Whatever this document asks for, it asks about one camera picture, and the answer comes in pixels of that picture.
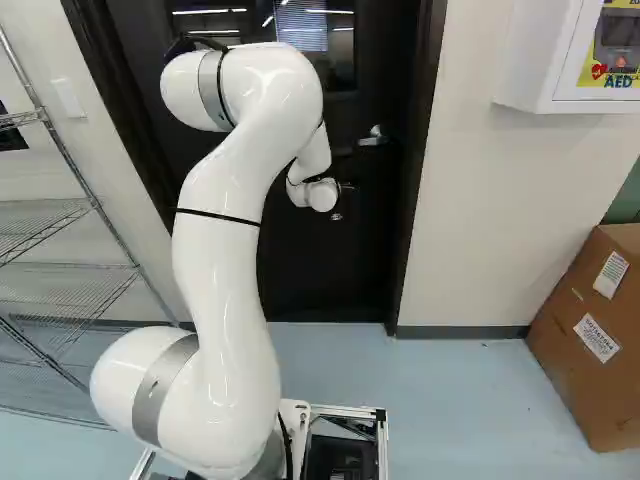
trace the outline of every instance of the gray baseboard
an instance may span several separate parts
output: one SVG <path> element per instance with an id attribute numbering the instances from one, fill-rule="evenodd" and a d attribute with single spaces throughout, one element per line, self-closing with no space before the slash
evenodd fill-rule
<path id="1" fill-rule="evenodd" d="M 440 325 L 398 325 L 396 337 L 401 340 L 500 340 L 524 338 L 529 325 L 490 326 L 440 326 Z"/>

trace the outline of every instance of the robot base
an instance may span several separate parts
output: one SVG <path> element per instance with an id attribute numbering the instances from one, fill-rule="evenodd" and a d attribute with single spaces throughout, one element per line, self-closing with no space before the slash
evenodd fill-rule
<path id="1" fill-rule="evenodd" d="M 295 480 L 331 480 L 333 478 L 364 478 L 388 480 L 387 444 L 389 441 L 388 419 L 384 409 L 369 407 L 338 407 L 331 405 L 312 405 L 306 418 L 300 411 L 294 415 L 296 405 L 305 402 L 292 402 L 289 408 L 282 407 L 283 420 L 292 437 Z M 280 428 L 274 432 L 280 436 Z M 147 449 L 131 472 L 130 480 L 178 480 L 199 479 L 189 474 L 183 477 L 175 466 L 166 461 L 155 461 L 156 454 Z M 276 475 L 269 480 L 284 478 Z"/>
<path id="2" fill-rule="evenodd" d="M 304 453 L 309 433 L 309 421 L 311 418 L 311 406 L 302 400 L 280 400 L 280 415 L 291 441 L 291 460 L 293 480 L 300 480 Z M 280 423 L 276 422 L 273 435 L 267 441 L 267 446 L 262 458 L 254 469 L 242 480 L 274 480 L 286 479 L 287 463 L 284 440 Z M 185 480 L 202 480 L 202 477 L 189 472 Z"/>

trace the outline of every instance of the light switch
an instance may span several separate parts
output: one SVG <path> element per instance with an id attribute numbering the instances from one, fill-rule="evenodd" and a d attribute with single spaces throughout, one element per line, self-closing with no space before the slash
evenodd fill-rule
<path id="1" fill-rule="evenodd" d="M 53 89 L 58 94 L 64 113 L 69 118 L 87 118 L 87 113 L 80 105 L 80 101 L 73 90 L 71 80 L 66 77 L 51 80 Z"/>

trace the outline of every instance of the red heart logo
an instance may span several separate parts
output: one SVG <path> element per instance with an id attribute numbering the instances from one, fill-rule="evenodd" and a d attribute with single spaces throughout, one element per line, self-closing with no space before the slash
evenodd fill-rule
<path id="1" fill-rule="evenodd" d="M 596 64 L 593 67 L 591 67 L 591 75 L 593 75 L 593 79 L 597 80 L 599 79 L 602 75 L 604 75 L 605 73 L 607 73 L 607 71 L 609 70 L 609 66 L 606 64 Z"/>

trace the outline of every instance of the wire shelving rack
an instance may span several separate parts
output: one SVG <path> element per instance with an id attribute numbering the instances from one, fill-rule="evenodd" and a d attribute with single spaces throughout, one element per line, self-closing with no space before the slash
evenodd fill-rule
<path id="1" fill-rule="evenodd" d="M 0 409 L 104 426 L 87 395 L 91 368 L 99 352 L 133 327 L 96 321 L 141 279 L 169 322 L 178 322 L 78 169 L 1 25 L 0 44 L 34 106 L 0 115 L 0 132 L 43 126 L 84 192 L 83 198 L 0 202 Z M 97 212 L 126 264 L 19 261 L 89 212 Z"/>

